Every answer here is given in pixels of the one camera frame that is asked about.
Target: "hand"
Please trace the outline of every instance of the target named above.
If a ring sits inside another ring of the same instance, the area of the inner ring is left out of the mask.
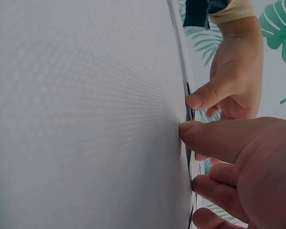
[[[224,40],[215,54],[210,82],[190,95],[187,105],[197,111],[207,109],[208,118],[220,110],[222,120],[255,118],[261,100],[264,56],[258,19],[231,21],[219,29]],[[196,154],[196,160],[203,159]]]
[[[286,229],[286,120],[258,118],[180,125],[192,150],[232,164],[218,164],[197,176],[193,191],[249,225]],[[239,229],[211,211],[193,215],[199,229]]]

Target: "palm leaf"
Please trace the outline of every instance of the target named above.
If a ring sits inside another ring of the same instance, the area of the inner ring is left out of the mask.
[[[234,218],[233,216],[231,216],[230,214],[228,214],[226,211],[224,211],[223,209],[221,209],[220,207],[211,204],[206,206],[208,209],[210,209],[212,212],[214,212],[215,214],[217,214],[218,216],[220,216],[221,218],[229,221],[230,223],[233,224],[238,224],[240,223],[240,221],[236,218]]]
[[[179,11],[182,21],[185,19],[185,0],[179,0]],[[223,37],[218,27],[210,22],[209,31],[186,30],[185,35],[190,37],[194,42],[193,48],[195,52],[202,52],[202,60],[204,65],[208,65],[214,58],[218,46],[223,41]]]

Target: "fingernail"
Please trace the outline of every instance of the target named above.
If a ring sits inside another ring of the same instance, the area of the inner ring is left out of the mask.
[[[179,131],[181,132],[188,132],[190,130],[192,130],[195,126],[202,124],[201,122],[197,122],[197,121],[188,121],[188,122],[184,122],[181,123],[179,125]]]
[[[192,109],[198,109],[202,105],[202,100],[199,95],[192,94],[186,98],[186,103]]]

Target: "knuckle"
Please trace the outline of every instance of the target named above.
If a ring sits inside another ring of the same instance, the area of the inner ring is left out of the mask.
[[[210,83],[207,83],[204,89],[207,94],[211,94],[216,99],[218,98],[216,89]]]
[[[226,202],[225,207],[224,207],[227,212],[231,212],[231,210],[235,206],[236,202],[238,201],[238,198],[239,197],[238,197],[237,191],[229,194],[227,202]]]

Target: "finger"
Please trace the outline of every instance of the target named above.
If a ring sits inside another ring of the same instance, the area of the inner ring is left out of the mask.
[[[199,229],[244,229],[224,220],[207,208],[196,210],[192,219]]]
[[[231,72],[231,65],[222,66],[210,82],[187,97],[187,105],[194,110],[202,111],[226,97],[242,93],[244,86],[238,82],[238,77],[231,75]]]
[[[224,120],[203,124],[197,121],[180,125],[180,137],[194,152],[234,164],[242,150],[276,118]]]
[[[208,158],[207,156],[203,156],[201,154],[195,154],[196,161],[203,161],[203,160],[206,160],[207,158]]]
[[[218,160],[218,159],[216,159],[216,158],[214,158],[214,157],[211,157],[211,158],[210,158],[210,162],[211,162],[212,165],[216,165],[216,164],[218,164],[218,163],[221,163],[222,161],[221,161],[221,160]]]
[[[205,115],[207,118],[213,118],[218,112],[220,112],[220,107],[219,107],[219,104],[216,104],[216,105],[212,106],[211,108],[209,108],[206,111]]]
[[[192,180],[192,190],[244,223],[249,221],[235,187],[199,175]]]
[[[237,187],[238,172],[235,165],[219,163],[209,170],[209,177],[218,183]]]
[[[228,120],[227,116],[223,112],[220,114],[220,120]]]

